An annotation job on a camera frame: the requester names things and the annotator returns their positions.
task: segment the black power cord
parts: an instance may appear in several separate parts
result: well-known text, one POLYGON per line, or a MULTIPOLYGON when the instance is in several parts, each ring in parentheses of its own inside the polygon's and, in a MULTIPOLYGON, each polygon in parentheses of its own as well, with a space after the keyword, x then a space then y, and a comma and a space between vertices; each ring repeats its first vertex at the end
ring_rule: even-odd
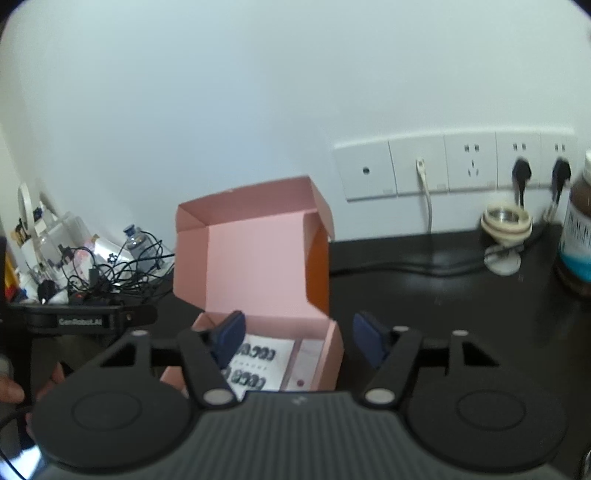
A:
POLYGON ((348 275, 356 275, 360 273, 369 272, 401 272, 401 273, 412 273, 417 275, 424 275, 427 277, 437 278, 449 278, 458 277, 460 275, 466 275, 475 273, 486 268, 485 260, 493 255, 503 254, 509 251, 523 252, 534 245, 546 231, 547 223, 539 226, 539 230, 532 234, 522 245, 515 247, 502 247, 493 249, 487 254, 480 254, 477 257, 471 259, 462 260, 459 262, 437 265, 433 263, 420 263, 420 262, 399 262, 399 261, 378 261, 378 262, 367 262, 357 267, 348 268, 337 268, 330 271, 330 278, 345 277, 348 275))
POLYGON ((112 299, 117 295, 126 295, 137 297, 141 299, 141 303, 145 303, 150 298, 160 299, 172 290, 155 296, 158 289, 162 286, 164 280, 174 267, 174 264, 162 275, 155 275, 152 273, 157 265, 165 258, 172 258, 174 254, 164 255, 164 247, 162 240, 158 240, 150 232, 142 231, 149 235, 154 242, 142 250, 139 256, 129 262, 118 262, 121 252, 125 246, 121 247, 117 256, 112 260, 111 264, 97 263, 94 253, 86 247, 73 248, 70 251, 64 251, 64 257, 70 256, 76 251, 86 251, 92 258, 92 268, 90 269, 89 280, 85 280, 76 270, 76 264, 73 262, 74 274, 68 276, 63 270, 62 273, 67 278, 68 290, 85 294, 86 297, 94 299, 112 299), (146 260, 154 260, 154 265, 147 272, 140 272, 137 270, 137 265, 146 260))
MULTIPOLYGON (((8 415, 6 415, 2 420, 0 420, 0 432, 10 422, 26 415, 27 413, 30 413, 32 410, 33 410, 33 406, 22 407, 22 408, 16 409, 12 413, 9 413, 8 415)), ((8 459, 8 457, 6 455, 4 455, 4 452, 2 450, 0 450, 0 458, 2 458, 2 460, 4 460, 4 462, 10 467, 10 470, 12 470, 17 477, 19 477, 21 480, 27 480, 16 469, 16 467, 12 464, 12 462, 8 459)))
POLYGON ((571 171, 570 164, 562 157, 556 159, 554 168, 552 168, 552 190, 554 193, 554 203, 558 205, 560 195, 564 184, 570 180, 571 171))
POLYGON ((523 157, 519 157, 513 165, 513 179, 517 182, 519 187, 519 205, 523 208, 523 195, 525 192, 525 184, 531 178, 530 163, 523 157))

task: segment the white cable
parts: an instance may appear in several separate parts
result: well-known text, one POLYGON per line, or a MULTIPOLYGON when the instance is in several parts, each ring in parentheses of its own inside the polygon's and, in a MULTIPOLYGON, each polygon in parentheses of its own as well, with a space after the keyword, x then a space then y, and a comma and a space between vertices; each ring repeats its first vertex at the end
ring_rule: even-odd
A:
POLYGON ((423 184, 423 190, 425 191, 425 197, 427 198, 427 208, 429 209, 429 224, 427 227, 427 233, 431 233, 431 226, 433 225, 433 205, 431 204, 431 193, 429 192, 429 186, 427 185, 427 170, 425 168, 425 161, 422 158, 417 158, 417 173, 423 184))

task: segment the electrical plug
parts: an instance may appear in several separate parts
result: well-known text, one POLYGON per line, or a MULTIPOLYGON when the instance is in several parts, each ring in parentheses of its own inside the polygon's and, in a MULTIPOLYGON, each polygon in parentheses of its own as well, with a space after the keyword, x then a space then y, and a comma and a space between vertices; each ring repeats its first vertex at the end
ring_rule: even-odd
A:
POLYGON ((530 163, 523 157, 518 158, 513 165, 513 179, 519 187, 519 203, 523 208, 523 195, 525 192, 525 184, 531 178, 530 163))

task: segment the water bottle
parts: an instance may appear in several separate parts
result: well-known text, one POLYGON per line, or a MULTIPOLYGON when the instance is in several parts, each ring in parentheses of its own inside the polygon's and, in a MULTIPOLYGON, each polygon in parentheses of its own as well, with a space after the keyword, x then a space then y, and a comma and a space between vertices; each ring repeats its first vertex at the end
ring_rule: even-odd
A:
POLYGON ((154 268, 158 268, 158 261, 154 259, 157 249, 152 239, 133 224, 129 225, 123 231, 127 235, 125 248, 136 260, 139 260, 137 262, 137 269, 147 273, 154 268))

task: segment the wall socket panel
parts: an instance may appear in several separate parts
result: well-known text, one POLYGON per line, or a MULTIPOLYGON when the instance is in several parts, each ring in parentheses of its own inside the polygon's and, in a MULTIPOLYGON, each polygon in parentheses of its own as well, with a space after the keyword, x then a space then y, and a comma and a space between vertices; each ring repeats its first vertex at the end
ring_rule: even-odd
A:
POLYGON ((528 188, 548 187, 559 157, 580 170, 577 137, 569 129, 406 135, 336 147, 336 166, 347 200, 422 194, 417 158, 426 165, 430 192, 512 189, 518 158, 530 163, 528 188))

